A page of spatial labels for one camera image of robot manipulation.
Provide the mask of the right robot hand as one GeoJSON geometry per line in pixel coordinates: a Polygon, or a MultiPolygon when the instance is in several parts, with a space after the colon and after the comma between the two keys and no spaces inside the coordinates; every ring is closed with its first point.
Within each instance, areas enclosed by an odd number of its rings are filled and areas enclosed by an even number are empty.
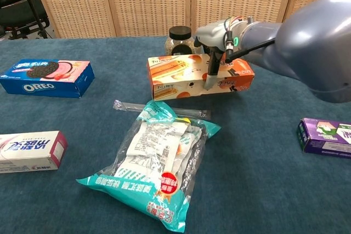
{"type": "Polygon", "coordinates": [[[210,56],[204,89],[211,89],[217,82],[222,57],[239,50],[240,36],[247,27],[247,21],[241,16],[199,27],[195,33],[194,46],[202,46],[210,56]]]}

